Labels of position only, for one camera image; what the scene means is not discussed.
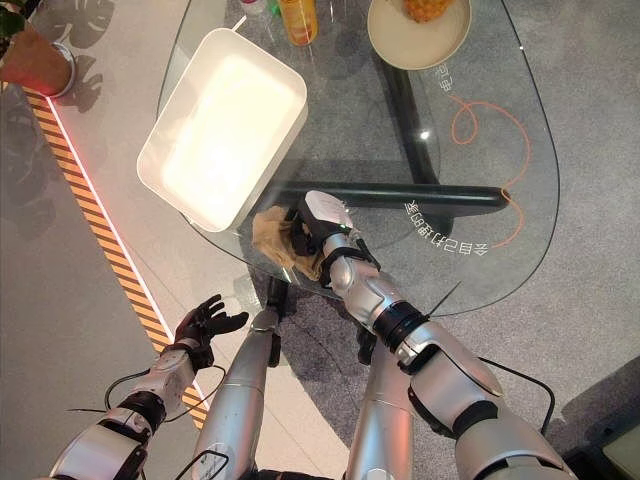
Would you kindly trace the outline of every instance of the white plastic bin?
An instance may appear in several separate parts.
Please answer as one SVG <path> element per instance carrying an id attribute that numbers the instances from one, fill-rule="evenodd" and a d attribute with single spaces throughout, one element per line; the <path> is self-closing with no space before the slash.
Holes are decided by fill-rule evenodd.
<path id="1" fill-rule="evenodd" d="M 210 232 L 239 225 L 307 118 L 302 77 L 226 28 L 202 40 L 138 156 L 142 183 Z"/>

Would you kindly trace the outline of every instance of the plant pot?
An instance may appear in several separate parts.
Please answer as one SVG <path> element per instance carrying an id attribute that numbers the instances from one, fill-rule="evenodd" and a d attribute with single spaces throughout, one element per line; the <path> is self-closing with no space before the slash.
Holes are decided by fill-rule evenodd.
<path id="1" fill-rule="evenodd" d="M 46 96 L 66 92 L 73 81 L 71 62 L 29 23 L 16 33 L 2 57 L 0 80 L 17 83 Z"/>

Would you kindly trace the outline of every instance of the potted plant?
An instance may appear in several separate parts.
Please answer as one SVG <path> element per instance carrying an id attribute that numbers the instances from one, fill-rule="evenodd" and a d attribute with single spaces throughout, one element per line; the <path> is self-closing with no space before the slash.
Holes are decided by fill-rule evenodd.
<path id="1" fill-rule="evenodd" d="M 48 97 L 73 84 L 75 61 L 62 44 L 49 43 L 22 14 L 23 0 L 0 0 L 0 80 Z"/>

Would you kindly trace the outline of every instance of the pineapple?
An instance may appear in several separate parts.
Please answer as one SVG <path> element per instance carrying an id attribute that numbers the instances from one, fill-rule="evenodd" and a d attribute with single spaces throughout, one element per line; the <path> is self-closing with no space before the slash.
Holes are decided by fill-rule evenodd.
<path id="1" fill-rule="evenodd" d="M 442 15 L 454 0 L 404 0 L 409 16 L 418 23 L 428 22 Z"/>

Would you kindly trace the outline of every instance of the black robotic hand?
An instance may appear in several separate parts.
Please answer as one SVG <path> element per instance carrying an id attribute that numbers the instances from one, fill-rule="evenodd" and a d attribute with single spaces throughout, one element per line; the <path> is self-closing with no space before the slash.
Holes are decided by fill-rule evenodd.
<path id="1" fill-rule="evenodd" d="M 176 329 L 176 339 L 166 350 L 186 350 L 191 358 L 193 370 L 213 365 L 211 339 L 214 335 L 234 332 L 247 323 L 249 314 L 242 312 L 229 316 L 223 310 L 220 295 L 202 302 L 184 317 Z"/>

